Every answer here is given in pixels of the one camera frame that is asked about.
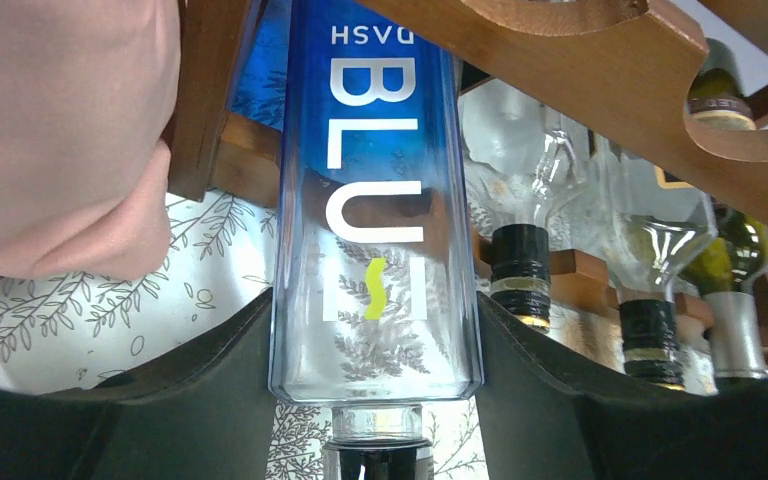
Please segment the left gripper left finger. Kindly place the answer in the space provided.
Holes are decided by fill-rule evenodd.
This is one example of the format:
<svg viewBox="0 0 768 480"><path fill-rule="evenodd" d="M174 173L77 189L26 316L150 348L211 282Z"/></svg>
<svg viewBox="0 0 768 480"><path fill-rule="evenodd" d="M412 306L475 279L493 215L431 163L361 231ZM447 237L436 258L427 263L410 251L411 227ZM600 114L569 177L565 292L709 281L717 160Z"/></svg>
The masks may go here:
<svg viewBox="0 0 768 480"><path fill-rule="evenodd" d="M0 479L261 479L272 294L83 390L0 390Z"/></svg>

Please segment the clear square liquor bottle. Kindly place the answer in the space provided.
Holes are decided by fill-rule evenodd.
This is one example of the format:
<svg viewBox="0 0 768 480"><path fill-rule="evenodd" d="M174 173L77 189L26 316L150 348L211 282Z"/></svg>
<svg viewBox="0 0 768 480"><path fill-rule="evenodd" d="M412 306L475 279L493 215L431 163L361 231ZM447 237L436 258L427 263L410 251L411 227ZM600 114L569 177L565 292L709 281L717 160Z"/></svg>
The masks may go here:
<svg viewBox="0 0 768 480"><path fill-rule="evenodd" d="M716 237L708 196L618 143L593 135L591 155L603 207L599 225L614 285L627 375L671 390L685 387L673 285Z"/></svg>

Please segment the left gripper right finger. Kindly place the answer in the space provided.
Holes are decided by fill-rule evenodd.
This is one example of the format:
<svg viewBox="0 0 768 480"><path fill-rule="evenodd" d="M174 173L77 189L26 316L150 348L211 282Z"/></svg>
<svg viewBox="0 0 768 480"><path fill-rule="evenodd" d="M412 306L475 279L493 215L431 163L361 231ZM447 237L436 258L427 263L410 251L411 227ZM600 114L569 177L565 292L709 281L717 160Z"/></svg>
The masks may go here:
<svg viewBox="0 0 768 480"><path fill-rule="evenodd" d="M477 300L491 478L768 479L768 379L714 396L668 390Z"/></svg>

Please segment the pink skirt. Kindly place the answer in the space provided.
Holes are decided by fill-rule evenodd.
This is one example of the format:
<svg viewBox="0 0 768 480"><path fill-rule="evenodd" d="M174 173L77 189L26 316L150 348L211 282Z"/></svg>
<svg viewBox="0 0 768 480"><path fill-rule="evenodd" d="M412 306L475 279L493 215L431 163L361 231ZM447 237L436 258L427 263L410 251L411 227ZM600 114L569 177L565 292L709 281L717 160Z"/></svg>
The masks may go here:
<svg viewBox="0 0 768 480"><path fill-rule="evenodd" d="M175 1L0 1L0 275L132 280L170 236Z"/></svg>

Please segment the dark green wine bottle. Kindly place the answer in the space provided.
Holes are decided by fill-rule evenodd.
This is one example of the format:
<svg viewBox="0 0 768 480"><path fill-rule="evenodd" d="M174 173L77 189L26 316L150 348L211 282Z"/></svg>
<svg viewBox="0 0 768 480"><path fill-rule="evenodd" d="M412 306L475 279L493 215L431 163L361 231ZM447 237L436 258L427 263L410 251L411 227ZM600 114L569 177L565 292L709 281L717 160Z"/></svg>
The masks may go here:
<svg viewBox="0 0 768 480"><path fill-rule="evenodd" d="M717 39L707 43L708 57L688 93L690 116L719 129L756 130L731 49ZM768 268L768 226L715 198L711 203L718 236L681 277L714 315L705 338L715 385L723 392L767 377L753 285Z"/></svg>

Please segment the clear liquor bottle gold label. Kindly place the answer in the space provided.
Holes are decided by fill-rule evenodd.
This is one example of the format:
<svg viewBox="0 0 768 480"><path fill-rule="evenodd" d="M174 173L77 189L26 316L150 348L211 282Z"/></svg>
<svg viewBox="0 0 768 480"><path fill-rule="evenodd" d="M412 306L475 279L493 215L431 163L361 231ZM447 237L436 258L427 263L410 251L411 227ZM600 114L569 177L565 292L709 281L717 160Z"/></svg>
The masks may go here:
<svg viewBox="0 0 768 480"><path fill-rule="evenodd" d="M551 218L589 182L588 130L500 79L459 99L468 198L492 225L491 298L550 329Z"/></svg>

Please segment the blue glass bottle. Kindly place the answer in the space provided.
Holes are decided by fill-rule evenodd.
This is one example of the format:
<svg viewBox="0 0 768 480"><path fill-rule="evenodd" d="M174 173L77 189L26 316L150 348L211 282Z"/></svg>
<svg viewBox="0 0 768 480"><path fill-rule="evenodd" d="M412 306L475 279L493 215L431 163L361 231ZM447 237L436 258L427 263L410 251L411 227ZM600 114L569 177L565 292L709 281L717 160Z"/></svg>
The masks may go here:
<svg viewBox="0 0 768 480"><path fill-rule="evenodd" d="M268 386L328 479L429 479L422 408L481 385L452 56L355 1L291 9Z"/></svg>

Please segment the floral tablecloth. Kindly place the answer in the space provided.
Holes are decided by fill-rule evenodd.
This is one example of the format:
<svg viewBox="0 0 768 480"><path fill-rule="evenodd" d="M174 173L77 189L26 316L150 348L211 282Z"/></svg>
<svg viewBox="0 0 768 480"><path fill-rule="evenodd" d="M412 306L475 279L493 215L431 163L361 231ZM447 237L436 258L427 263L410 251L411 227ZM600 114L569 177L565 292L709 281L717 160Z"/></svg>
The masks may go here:
<svg viewBox="0 0 768 480"><path fill-rule="evenodd" d="M145 278L0 277L0 387L94 387L218 326L271 285L274 211L217 191L202 203L167 195L166 208L169 254ZM550 334L623 371L616 322L555 304ZM246 477L324 479L330 413L279 404L274 419L265 473ZM490 479L472 400L426 406L424 429L433 442L434 479Z"/></svg>

